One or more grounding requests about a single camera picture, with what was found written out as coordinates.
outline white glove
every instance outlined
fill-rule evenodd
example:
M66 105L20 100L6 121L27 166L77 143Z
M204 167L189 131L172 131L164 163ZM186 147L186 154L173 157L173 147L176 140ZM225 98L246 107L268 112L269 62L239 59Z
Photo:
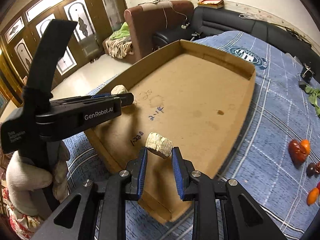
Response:
M7 168L6 181L10 201L17 211L27 216L37 216L39 208L37 203L32 202L30 192L47 187L52 181L53 195L61 203L68 196L68 166L66 161L69 159L69 150L63 141L60 141L58 162L51 174L41 168L23 163L18 152L15 152Z

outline book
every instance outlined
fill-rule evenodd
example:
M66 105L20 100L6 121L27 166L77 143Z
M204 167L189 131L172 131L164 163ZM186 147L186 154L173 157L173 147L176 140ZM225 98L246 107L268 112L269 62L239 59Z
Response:
M224 7L224 1L223 0L202 0L201 2L198 3L198 6L219 9Z

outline green leafy vegetable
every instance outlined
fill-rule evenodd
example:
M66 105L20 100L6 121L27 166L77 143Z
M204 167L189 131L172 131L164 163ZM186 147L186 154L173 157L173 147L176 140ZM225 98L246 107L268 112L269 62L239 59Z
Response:
M320 98L320 89L306 86L304 90L309 95L309 102L315 107L318 117L320 117L320 107L318 106L318 98Z

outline brown sofa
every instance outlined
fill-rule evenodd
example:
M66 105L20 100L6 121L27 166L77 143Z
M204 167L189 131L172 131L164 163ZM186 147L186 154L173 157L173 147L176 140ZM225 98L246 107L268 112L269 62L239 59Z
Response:
M130 30L134 55L126 59L137 62L153 51L152 35L155 31L177 27L185 20L185 14L191 20L193 4L186 0L162 1L157 4L145 3L124 11L124 19Z

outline cardboard box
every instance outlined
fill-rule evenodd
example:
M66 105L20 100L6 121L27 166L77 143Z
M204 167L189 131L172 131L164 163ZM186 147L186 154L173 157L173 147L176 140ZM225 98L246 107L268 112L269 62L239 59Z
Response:
M254 65L226 52L176 41L138 61L100 93L124 85L135 97L122 115L85 132L111 172L137 157L148 134L173 141L196 170L214 177L246 117ZM175 221L190 206L180 200L171 166L148 153L139 204L160 223Z

